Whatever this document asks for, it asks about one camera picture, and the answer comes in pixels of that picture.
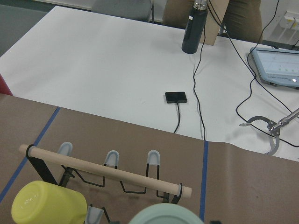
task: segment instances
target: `black cable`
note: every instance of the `black cable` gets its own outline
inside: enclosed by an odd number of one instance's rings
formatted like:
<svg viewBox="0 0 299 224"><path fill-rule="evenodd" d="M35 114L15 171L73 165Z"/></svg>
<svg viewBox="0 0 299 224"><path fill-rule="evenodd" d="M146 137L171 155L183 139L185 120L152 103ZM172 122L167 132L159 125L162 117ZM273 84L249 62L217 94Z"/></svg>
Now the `black cable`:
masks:
<svg viewBox="0 0 299 224"><path fill-rule="evenodd" d="M151 5L151 19L152 19L152 23L155 23L155 16L154 16L154 13L155 13L155 7L154 7L154 2L152 3Z"/></svg>
<svg viewBox="0 0 299 224"><path fill-rule="evenodd" d="M299 42L299 39L298 39L297 42L294 44L294 47L297 45L298 42Z"/></svg>
<svg viewBox="0 0 299 224"><path fill-rule="evenodd" d="M200 62L201 62L201 58L202 58L202 57L201 57L201 56L202 56L202 49L203 49L203 47L204 47L205 41L206 41L206 26L204 26L204 41L203 41L203 43L202 43L202 45L201 45L201 49L200 49L200 60L199 60L199 62L198 62L198 64L197 64L197 67L196 67L194 73L193 73L193 82L194 82L193 92L194 92L194 95L195 95L195 97L196 97L196 99L197 99L197 103L198 103L200 121L201 121L201 123L202 123L202 127L203 127L203 137L204 137L204 141L206 140L206 127L205 127L205 124L204 124L204 120L202 119L201 108L200 108L200 101L199 101L199 98L198 98L197 93L196 93L196 91L195 91L195 86L196 86L195 74L196 74L197 69L198 69L198 67L199 67L199 64L200 64Z"/></svg>
<svg viewBox="0 0 299 224"><path fill-rule="evenodd" d="M215 11L215 9L214 9L214 7L213 7L213 5L212 5L212 3L211 3L211 1L209 1L209 3L210 3L210 5L211 5L211 7L212 7L212 9L213 9L213 11L214 11L214 13L215 13L215 15L217 16L217 18L218 18L218 20L220 21L220 23L222 23L221 22L221 20L220 20L220 18L219 18L219 16L217 15L217 13L216 13L216 11ZM276 8L275 8L275 13L274 13L274 15L273 15L273 18L270 20L270 22L264 27L264 29L262 30L262 32L261 32L261 35L260 35L260 37L259 37L259 39L258 39L258 42L257 42L257 44L256 44L256 46L249 52L249 54L247 55L247 63L248 63L248 65L249 65L249 62L248 62L248 60L249 60L249 55L251 54L251 52L258 46L258 43L260 42L260 40L261 40L261 38L262 38L262 35L263 35L263 32L264 32L264 30L267 28L267 26L274 20L274 18L275 18L275 16L276 16L276 12L277 12L277 8L278 8L278 4L279 4L279 0L277 1L277 4L276 4ZM210 13L211 13L211 15L212 15L212 17L213 17L213 19L215 20L215 22L220 26L220 27L222 27L225 31L226 31L226 33L227 33L227 35L228 35L228 38L229 38L229 40L230 40L230 42L232 43L232 45L233 45L233 47L234 47L234 49L235 49L235 51L237 52L237 54L238 54L238 56L239 56L239 58L242 60L242 62L245 64L245 66L248 68L248 70L251 72L251 74L252 74L252 76L253 76L253 79L251 80L251 82L250 82L250 84L249 84L249 88L250 88L250 94L249 94L249 96L245 99L245 100L243 100L237 107L236 107L236 113L237 113L237 115L242 119L242 120L244 120L245 122L247 122L247 120L245 119L245 118L243 118L240 114L239 114L239 112L238 112L238 108L245 102L245 101L247 101L251 96L252 96L252 83L253 83L253 81L255 80L264 90L266 90L271 96L273 96L278 102L280 102L289 112L292 112L283 102L281 102L278 98L276 98L272 93L270 93L263 85L261 85L260 83L259 83L259 81L257 80L257 78L256 78L256 73L253 71L253 69L251 68L251 66L249 65L247 65L246 63L245 63L245 61L242 59L242 57L240 56L240 54L239 54L239 52L238 52L238 50L236 49L236 47L235 47L235 45L234 45L234 43L232 42L232 40L231 40L231 38L230 38L230 36L229 36L229 34L228 34L228 31L226 30L226 28L224 27L224 25L220 25L220 23L215 19L215 17L214 17L214 15L213 15L213 13L212 13L212 11L211 11L211 9L210 8L208 8L209 9L209 11L210 11ZM266 135L268 135L268 136L271 136L271 137L273 137L273 138L275 138L275 136L273 136L273 135L271 135L271 134L269 134L269 133L266 133L265 131L263 131L263 130L261 130L261 129L259 129L258 127L256 127L256 126L254 126L254 125L252 125L254 128L256 128L257 130L259 130L259 131L261 131L261 132L263 132L264 134L266 134ZM298 146L296 146L296 145L294 145L294 144L292 144L292 143L290 143L290 142L288 142L288 141L285 141L284 139L280 139L281 141L283 141L283 142L285 142L285 143L287 143L287 144L289 144L290 146L293 146L293 147L299 147L299 145Z"/></svg>
<svg viewBox="0 0 299 224"><path fill-rule="evenodd" d="M181 114L180 114L180 112L179 112L179 105L178 105L178 103L177 103L177 106L178 106L178 125L177 125L177 127L176 127L176 129L174 130L173 133L177 132L179 123L180 123L180 121L181 121Z"/></svg>

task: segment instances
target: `small black device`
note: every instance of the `small black device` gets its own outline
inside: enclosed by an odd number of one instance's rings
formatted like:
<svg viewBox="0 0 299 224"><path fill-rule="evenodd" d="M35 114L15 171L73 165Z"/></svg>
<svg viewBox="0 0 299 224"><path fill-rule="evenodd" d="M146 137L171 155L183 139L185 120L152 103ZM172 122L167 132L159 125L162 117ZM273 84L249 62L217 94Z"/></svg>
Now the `small black device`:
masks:
<svg viewBox="0 0 299 224"><path fill-rule="evenodd" d="M166 102L168 104L181 104L187 103L187 97L185 92L166 92Z"/></svg>

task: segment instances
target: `yellow mug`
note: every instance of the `yellow mug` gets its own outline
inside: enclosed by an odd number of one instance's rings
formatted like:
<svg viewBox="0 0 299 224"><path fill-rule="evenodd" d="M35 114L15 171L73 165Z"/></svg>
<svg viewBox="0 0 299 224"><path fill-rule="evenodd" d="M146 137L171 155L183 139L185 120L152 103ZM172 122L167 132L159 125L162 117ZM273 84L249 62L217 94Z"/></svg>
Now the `yellow mug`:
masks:
<svg viewBox="0 0 299 224"><path fill-rule="evenodd" d="M83 224L86 212L81 193L43 181L23 187L11 209L17 224Z"/></svg>

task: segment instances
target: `blue tape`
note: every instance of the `blue tape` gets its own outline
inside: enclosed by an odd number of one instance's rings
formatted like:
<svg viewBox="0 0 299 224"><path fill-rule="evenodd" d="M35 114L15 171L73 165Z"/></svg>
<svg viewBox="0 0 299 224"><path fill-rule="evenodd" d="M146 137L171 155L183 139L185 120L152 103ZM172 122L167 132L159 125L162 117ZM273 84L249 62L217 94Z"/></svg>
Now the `blue tape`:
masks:
<svg viewBox="0 0 299 224"><path fill-rule="evenodd" d="M60 110L60 107L57 107L56 110L53 112L53 114L51 115L50 119L48 120L48 122L46 123L45 127L42 129L42 131L40 132L40 134L38 135L37 139L34 141L34 145L37 146L38 143L41 141L41 139L43 138L43 136L45 135L45 133L47 132L48 128L50 127L50 125L52 124L53 120L55 119L56 115L58 114ZM17 176L19 175L19 173L21 172L21 170L23 169L23 167L25 166L26 162L27 162L27 158L24 157L24 159L21 161L21 163L19 164L18 168L16 169L16 171L14 172L14 174L12 175L12 177L9 179L7 185L5 186L5 188L2 190L1 194L0 194L0 203L2 202L2 200L4 199L5 195L8 193L9 189L11 188L11 186L13 185L14 181L16 180Z"/></svg>
<svg viewBox="0 0 299 224"><path fill-rule="evenodd" d="M204 144L204 158L202 162L202 176L201 176L201 192L200 192L200 206L199 218L204 222L205 220L205 205L206 205L206 175L207 175L207 157L209 151L209 142Z"/></svg>

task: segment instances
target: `khaki pants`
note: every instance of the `khaki pants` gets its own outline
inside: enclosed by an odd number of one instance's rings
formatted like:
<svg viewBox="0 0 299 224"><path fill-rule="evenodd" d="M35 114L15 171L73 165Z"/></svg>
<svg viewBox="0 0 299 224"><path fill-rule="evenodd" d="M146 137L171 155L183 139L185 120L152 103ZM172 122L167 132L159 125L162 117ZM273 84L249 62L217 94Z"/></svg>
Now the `khaki pants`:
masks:
<svg viewBox="0 0 299 224"><path fill-rule="evenodd" d="M194 0L167 0L162 23L185 29L193 3ZM229 1L223 22L231 38L258 41L262 33L260 4L261 0Z"/></svg>

